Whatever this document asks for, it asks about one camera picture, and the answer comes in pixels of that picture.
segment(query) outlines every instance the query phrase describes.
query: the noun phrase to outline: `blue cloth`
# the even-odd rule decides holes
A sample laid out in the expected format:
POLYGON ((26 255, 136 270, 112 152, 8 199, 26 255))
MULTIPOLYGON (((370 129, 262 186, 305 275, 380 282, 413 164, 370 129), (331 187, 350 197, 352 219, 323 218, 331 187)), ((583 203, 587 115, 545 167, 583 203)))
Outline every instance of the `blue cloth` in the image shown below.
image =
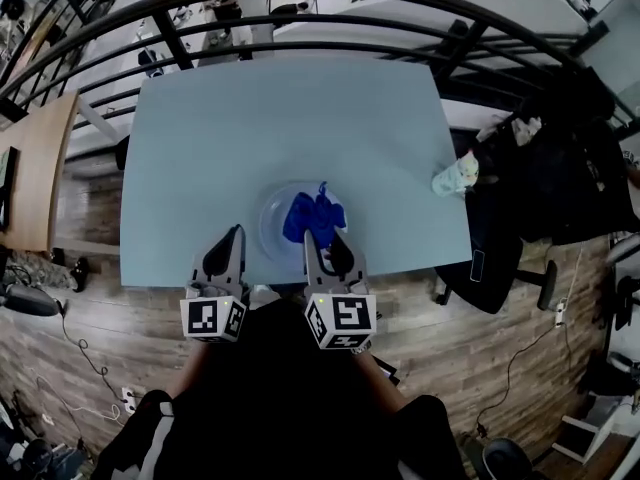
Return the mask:
POLYGON ((320 249, 326 249, 333 242, 335 226, 346 227, 344 208, 332 203, 326 196, 327 182, 323 182, 315 201, 309 194, 299 192, 291 203, 284 220, 282 234, 294 243, 304 243, 304 232, 309 229, 320 249))

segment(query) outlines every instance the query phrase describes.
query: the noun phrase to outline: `black and white marker cube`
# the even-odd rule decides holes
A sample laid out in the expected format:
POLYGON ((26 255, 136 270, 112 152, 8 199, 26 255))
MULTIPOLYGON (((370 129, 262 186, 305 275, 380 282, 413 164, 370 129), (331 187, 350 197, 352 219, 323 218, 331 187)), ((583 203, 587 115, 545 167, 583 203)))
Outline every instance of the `black and white marker cube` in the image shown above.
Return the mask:
POLYGON ((238 299, 197 297, 180 301, 182 330, 201 341, 237 341, 247 308, 238 299))
POLYGON ((320 348, 358 348, 376 333, 376 296, 316 293, 305 317, 320 348))

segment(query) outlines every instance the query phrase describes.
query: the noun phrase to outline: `wooden desk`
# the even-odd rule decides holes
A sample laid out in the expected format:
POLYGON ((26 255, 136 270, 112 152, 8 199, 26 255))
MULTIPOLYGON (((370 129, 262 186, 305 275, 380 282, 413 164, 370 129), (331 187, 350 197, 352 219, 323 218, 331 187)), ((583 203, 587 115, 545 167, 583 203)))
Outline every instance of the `wooden desk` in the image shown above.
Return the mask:
POLYGON ((35 108, 27 117, 0 133, 0 153, 18 150, 9 227, 0 243, 9 249, 49 251, 56 247, 84 252, 118 254, 119 248, 90 242, 55 239, 58 183, 64 168, 69 136, 80 112, 115 142, 115 130, 77 92, 35 108))

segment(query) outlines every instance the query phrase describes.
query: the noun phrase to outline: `power strip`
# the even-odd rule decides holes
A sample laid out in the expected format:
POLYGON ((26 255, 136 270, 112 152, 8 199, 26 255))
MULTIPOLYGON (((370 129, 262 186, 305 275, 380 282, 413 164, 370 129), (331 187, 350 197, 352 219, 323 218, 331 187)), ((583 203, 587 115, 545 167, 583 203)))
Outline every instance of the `power strip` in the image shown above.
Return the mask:
POLYGON ((560 302, 558 302, 558 305, 556 306, 556 328, 566 325, 564 321, 564 313, 566 310, 567 298, 563 297, 562 299, 560 299, 560 302))
POLYGON ((122 399, 125 401, 125 411, 129 414, 136 412, 136 399, 133 396, 133 389, 127 387, 122 388, 122 399))

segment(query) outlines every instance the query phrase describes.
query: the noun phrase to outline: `clear plate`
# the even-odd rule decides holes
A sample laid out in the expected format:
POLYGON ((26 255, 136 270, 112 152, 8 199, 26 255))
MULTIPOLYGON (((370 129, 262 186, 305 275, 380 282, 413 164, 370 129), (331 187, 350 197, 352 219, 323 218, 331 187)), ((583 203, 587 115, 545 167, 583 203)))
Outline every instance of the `clear plate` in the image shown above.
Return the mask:
MULTIPOLYGON (((298 192, 305 192, 315 199, 319 188, 320 182, 311 181, 286 185, 267 199, 260 213, 258 226, 260 244, 269 259, 284 270, 304 273, 304 249, 302 244, 287 240, 282 234, 282 229, 291 204, 298 192)), ((342 205, 340 200, 328 188, 326 196, 332 203, 342 205)), ((344 220, 348 224, 346 208, 344 220)))

